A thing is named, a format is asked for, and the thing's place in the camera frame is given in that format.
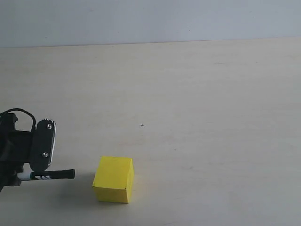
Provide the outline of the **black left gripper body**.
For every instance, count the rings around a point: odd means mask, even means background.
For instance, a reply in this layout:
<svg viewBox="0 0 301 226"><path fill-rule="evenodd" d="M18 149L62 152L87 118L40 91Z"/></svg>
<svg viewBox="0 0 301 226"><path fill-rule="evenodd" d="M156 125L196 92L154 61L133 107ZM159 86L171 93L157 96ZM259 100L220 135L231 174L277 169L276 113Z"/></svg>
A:
<svg viewBox="0 0 301 226"><path fill-rule="evenodd" d="M19 173L29 162L32 133L16 130L17 116L7 113L0 117L0 188L20 186Z"/></svg>

